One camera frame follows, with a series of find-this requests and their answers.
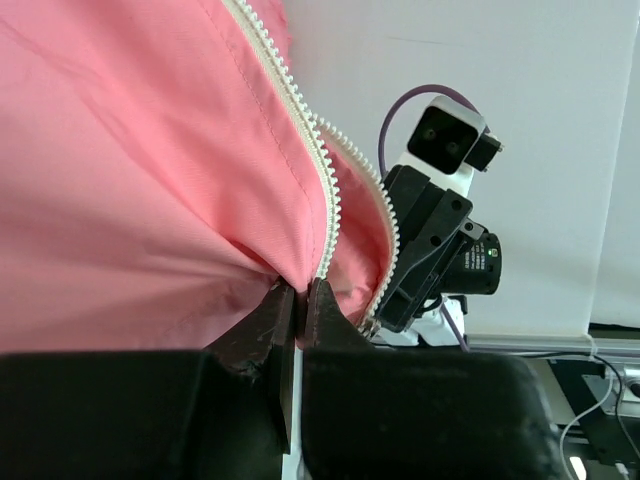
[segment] pink jacket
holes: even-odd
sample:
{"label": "pink jacket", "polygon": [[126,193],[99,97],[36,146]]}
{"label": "pink jacket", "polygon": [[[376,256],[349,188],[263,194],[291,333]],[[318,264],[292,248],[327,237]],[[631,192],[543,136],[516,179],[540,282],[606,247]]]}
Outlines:
{"label": "pink jacket", "polygon": [[275,2],[2,2],[1,351],[203,347],[279,275],[371,315],[391,209]]}

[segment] zipper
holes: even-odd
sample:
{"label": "zipper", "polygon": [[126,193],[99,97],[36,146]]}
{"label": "zipper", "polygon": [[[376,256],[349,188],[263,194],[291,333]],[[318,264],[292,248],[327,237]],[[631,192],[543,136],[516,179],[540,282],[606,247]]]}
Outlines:
{"label": "zipper", "polygon": [[307,151],[311,155],[313,164],[318,171],[322,189],[327,201],[327,232],[322,258],[316,271],[316,277],[326,278],[329,264],[333,258],[340,230],[340,189],[336,183],[335,169],[331,167],[329,151],[324,148],[324,141],[320,139],[320,131],[316,128],[313,114],[309,106],[304,103],[302,94],[298,92],[298,85],[289,75],[289,68],[284,64],[284,59],[273,45],[273,39],[269,37],[269,31],[253,11],[246,0],[222,0],[231,16],[238,23],[262,64],[264,71],[269,76],[271,84],[279,93],[298,135],[304,141]]}
{"label": "zipper", "polygon": [[373,193],[378,211],[382,214],[382,217],[387,220],[386,234],[391,245],[391,255],[389,263],[385,268],[384,277],[382,282],[378,285],[377,290],[373,294],[371,302],[365,310],[365,317],[363,321],[358,325],[358,329],[364,335],[370,336],[375,334],[379,328],[379,322],[375,319],[375,311],[382,301],[391,277],[398,263],[398,252],[400,248],[400,234],[398,233],[398,222],[396,220],[396,214],[389,198],[389,193],[384,188],[382,183],[382,177],[380,173],[373,168],[371,162],[364,156],[364,154],[358,150],[349,138],[338,130],[335,126],[331,125],[331,122],[325,120],[322,117],[313,115],[313,120],[317,123],[318,127],[324,134],[325,138],[331,140],[331,146],[337,151],[341,158],[344,158],[349,164],[355,168],[360,174],[360,178],[364,180],[365,184],[369,187],[369,190]]}
{"label": "zipper", "polygon": [[337,187],[335,169],[331,167],[329,151],[320,138],[321,132],[325,138],[332,141],[332,147],[340,153],[341,158],[349,161],[368,185],[376,200],[376,204],[383,218],[387,219],[387,236],[391,245],[391,256],[388,268],[385,271],[382,282],[374,292],[373,298],[365,311],[365,317],[358,326],[365,335],[373,335],[378,328],[375,320],[375,310],[389,286],[391,276],[398,260],[399,235],[397,221],[388,192],[384,189],[380,174],[372,167],[362,152],[353,145],[346,135],[337,130],[323,118],[314,115],[309,106],[304,103],[302,94],[298,92],[298,85],[293,82],[293,77],[288,73],[288,67],[284,65],[284,59],[274,47],[273,39],[264,28],[258,14],[246,0],[222,0],[223,4],[238,23],[247,39],[253,46],[255,53],[269,76],[272,85],[280,94],[287,111],[291,114],[293,124],[307,147],[311,159],[318,171],[322,188],[327,201],[327,232],[325,247],[316,271],[316,277],[326,278],[329,265],[333,258],[340,230],[340,189]]}

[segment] white camera housing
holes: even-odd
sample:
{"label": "white camera housing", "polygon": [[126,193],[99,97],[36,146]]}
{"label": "white camera housing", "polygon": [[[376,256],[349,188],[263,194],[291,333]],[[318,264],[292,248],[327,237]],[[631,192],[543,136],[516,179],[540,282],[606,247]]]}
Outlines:
{"label": "white camera housing", "polygon": [[[445,95],[436,97],[427,106],[427,108],[429,107],[436,107],[473,127],[477,132],[476,142],[487,128],[487,124],[482,115],[459,104]],[[463,197],[467,197],[469,194],[469,188],[471,187],[471,181],[473,180],[474,168],[471,165],[464,163],[464,161],[460,164],[460,167],[455,173],[447,175],[432,167],[426,161],[414,156],[408,150],[405,150],[402,155],[400,155],[396,165],[409,165],[415,168],[419,172],[428,176],[431,179],[431,182],[443,190],[451,189]]]}

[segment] white backdrop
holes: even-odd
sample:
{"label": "white backdrop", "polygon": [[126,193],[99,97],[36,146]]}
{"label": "white backdrop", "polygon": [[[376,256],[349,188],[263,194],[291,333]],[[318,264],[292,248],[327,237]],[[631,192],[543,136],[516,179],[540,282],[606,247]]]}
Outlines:
{"label": "white backdrop", "polygon": [[[470,194],[474,220],[500,236],[504,268],[496,295],[470,300],[468,331],[583,333],[594,299],[638,0],[285,5],[292,73],[306,101],[371,161],[377,161],[387,109],[425,83],[461,91],[505,143]],[[429,100],[416,99],[398,114],[387,146],[390,160],[404,148]]]}
{"label": "white backdrop", "polygon": [[640,328],[640,46],[616,162],[591,321]]}

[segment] camera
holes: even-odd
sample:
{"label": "camera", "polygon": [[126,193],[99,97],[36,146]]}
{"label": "camera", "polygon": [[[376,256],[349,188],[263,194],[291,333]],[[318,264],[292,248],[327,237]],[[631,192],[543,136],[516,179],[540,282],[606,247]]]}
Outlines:
{"label": "camera", "polygon": [[441,95],[423,112],[398,164],[466,197],[474,170],[485,171],[501,150],[479,113]]}

